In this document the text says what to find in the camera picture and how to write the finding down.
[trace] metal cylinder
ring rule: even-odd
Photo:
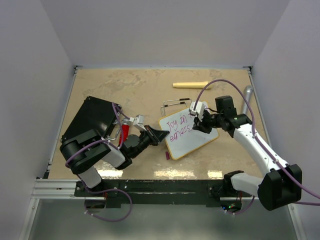
[[[245,99],[248,101],[248,103],[250,103],[250,99],[251,99],[253,92],[254,92],[254,88],[251,85],[246,86],[244,89],[243,94],[244,94]],[[247,106],[246,102],[243,101],[241,113],[247,114],[247,112],[248,112],[248,106]]]

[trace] small whiteboard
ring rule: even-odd
[[[160,128],[170,131],[165,143],[173,160],[182,158],[219,137],[215,128],[210,134],[193,130],[194,118],[189,114],[189,108],[160,118]]]

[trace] purple cable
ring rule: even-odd
[[[309,206],[320,206],[320,203],[318,203],[318,202],[307,202],[307,201],[297,201],[294,204],[309,205]]]
[[[114,111],[114,114],[115,114],[115,118],[119,123],[119,128],[120,128],[120,131],[121,131],[121,142],[120,142],[120,145],[118,146],[118,149],[120,149],[122,147],[122,144],[124,143],[125,134],[124,134],[124,130],[122,129],[122,124],[121,124],[120,118],[119,118],[117,110],[116,110],[116,105],[115,105],[114,102],[112,102],[111,104],[112,104],[112,108],[113,108],[113,111]]]
[[[241,209],[240,211],[236,211],[236,212],[225,211],[225,213],[230,214],[230,215],[242,214],[243,212],[248,210],[248,208],[251,207],[251,205],[254,203],[255,198],[256,198],[255,196],[252,196],[250,203],[244,209]]]
[[[119,147],[116,147],[115,145],[113,145],[110,141],[108,140],[105,140],[105,139],[101,139],[101,140],[97,140],[97,141],[94,141],[86,146],[84,146],[83,148],[81,148],[79,151],[77,151],[75,154],[73,154],[71,157],[69,157],[69,159],[65,162],[65,166],[67,168],[69,168],[69,163],[76,157],[78,156],[79,154],[81,154],[82,152],[84,152],[85,150],[87,150],[88,148],[91,148],[92,146],[94,145],[97,145],[97,144],[100,144],[100,143],[105,143],[105,144],[108,144],[110,145],[111,147],[113,147],[114,149],[116,149],[118,151],[118,148],[120,149],[122,147],[122,144],[124,142],[124,139],[123,139],[123,136],[124,136],[124,131],[122,129],[122,125],[121,125],[121,122],[120,122],[120,119],[119,119],[119,116],[118,116],[118,113],[116,111],[116,108],[118,106],[116,106],[113,102],[112,102],[112,108],[113,108],[113,111],[114,111],[114,114],[115,114],[115,117],[116,117],[116,120],[118,121],[119,123],[119,127],[121,129],[121,135],[122,135],[122,141],[121,141],[121,144],[119,145]],[[129,196],[128,193],[126,193],[125,191],[121,190],[121,189],[106,189],[106,190],[103,190],[103,191],[91,191],[88,186],[86,185],[86,183],[81,179],[81,177],[79,175],[77,175],[77,177],[81,180],[85,190],[90,193],[90,194],[102,194],[102,193],[107,193],[107,192],[120,192],[120,193],[123,193],[124,195],[127,196],[127,198],[129,199],[129,202],[130,202],[130,208],[129,208],[129,211],[126,213],[126,215],[124,215],[123,217],[121,218],[118,218],[118,219],[109,219],[109,218],[105,218],[105,217],[102,217],[102,216],[98,216],[98,215],[95,215],[91,212],[88,211],[87,209],[87,206],[84,205],[84,209],[86,210],[86,212],[88,212],[91,216],[97,218],[97,219],[100,219],[100,220],[103,220],[103,221],[107,221],[107,222],[119,222],[119,221],[122,221],[124,220],[126,217],[128,217],[132,211],[132,208],[133,208],[133,203],[132,203],[132,199],[131,197]]]
[[[103,221],[106,221],[106,222],[120,222],[120,221],[124,220],[125,218],[127,218],[130,215],[130,213],[132,211],[132,208],[133,208],[133,203],[132,203],[132,199],[131,199],[131,197],[129,196],[128,193],[126,193],[125,191],[123,191],[121,189],[113,189],[113,188],[112,189],[106,189],[106,190],[103,190],[103,191],[91,191],[84,181],[81,180],[81,182],[82,182],[85,190],[90,194],[103,194],[103,193],[107,193],[107,192],[120,192],[120,193],[123,193],[129,199],[129,202],[130,202],[129,211],[123,217],[120,217],[118,219],[110,219],[110,218],[105,218],[105,217],[93,214],[93,213],[88,211],[86,204],[84,204],[84,209],[85,209],[86,213],[88,213],[92,217],[95,217],[97,219],[100,219],[100,220],[103,220]]]
[[[65,162],[65,166],[67,168],[69,168],[69,163],[76,157],[78,156],[79,154],[81,154],[82,152],[84,152],[85,150],[87,150],[88,148],[91,148],[92,146],[94,145],[97,145],[97,144],[100,144],[100,143],[105,143],[105,144],[108,144],[110,145],[111,147],[115,148],[116,150],[118,150],[118,148],[113,145],[111,142],[109,142],[108,140],[105,140],[105,139],[101,139],[101,140],[98,140],[98,141],[94,141],[86,146],[84,146],[83,148],[81,148],[79,151],[77,151],[75,154],[73,154],[71,157],[69,157],[69,159]]]
[[[197,107],[197,103],[200,99],[200,96],[202,95],[202,93],[205,91],[205,89],[210,86],[211,84],[213,83],[216,83],[216,82],[225,82],[225,83],[228,83],[230,85],[232,85],[238,92],[239,94],[241,95],[241,97],[243,98],[245,104],[247,105],[249,111],[250,111],[250,114],[251,114],[251,117],[252,117],[252,133],[255,133],[255,116],[254,116],[254,112],[252,111],[251,107],[250,107],[250,104],[249,102],[247,101],[247,99],[245,98],[244,94],[241,92],[241,90],[231,81],[229,80],[226,80],[226,79],[216,79],[216,80],[212,80],[211,82],[209,82],[206,86],[204,86],[204,88],[200,91],[196,101],[195,101],[195,104],[194,104],[194,108],[193,110],[196,110],[196,107]],[[258,144],[263,148],[263,150],[271,157],[271,159],[275,162],[275,164],[277,164],[279,166],[279,168],[298,186],[300,187],[301,189],[303,189],[304,191],[306,191],[308,194],[314,196],[315,198],[317,199],[320,199],[320,195],[313,192],[312,190],[308,189],[307,187],[303,186],[300,182],[298,182],[276,159],[275,156],[272,155],[272,153],[266,148],[266,146],[259,140],[259,138],[257,137],[256,134],[253,135],[254,136],[254,139],[258,142]],[[310,205],[310,206],[320,206],[320,203],[315,203],[315,202],[302,202],[301,203],[302,205]]]
[[[117,104],[115,104],[114,106],[115,106],[115,108],[118,110],[118,112],[119,112],[120,114],[122,114],[122,116],[124,116],[126,119],[130,119],[130,117],[128,117],[127,115],[125,115],[125,114],[122,112],[122,110],[118,107]]]
[[[120,127],[120,130],[121,130],[121,136],[122,136],[122,141],[119,145],[119,147],[116,147],[115,145],[113,145],[111,142],[109,142],[108,140],[98,140],[98,141],[94,141],[86,146],[84,146],[83,148],[81,148],[79,151],[77,151],[75,154],[73,154],[66,162],[65,162],[65,166],[67,168],[69,168],[69,163],[76,157],[78,156],[79,154],[81,154],[82,152],[84,152],[85,150],[87,150],[88,148],[91,148],[92,146],[96,145],[96,144],[100,144],[100,143],[105,143],[105,144],[108,144],[110,145],[111,147],[113,147],[114,149],[118,150],[122,147],[122,144],[124,143],[124,131],[122,129],[122,125],[121,125],[121,122],[120,122],[120,119],[119,119],[119,116],[118,116],[118,113],[117,113],[117,110],[116,110],[116,107],[118,107],[117,105],[115,105],[114,102],[112,102],[112,108],[113,108],[113,112],[115,114],[115,118],[116,120],[118,121],[119,123],[119,127]]]

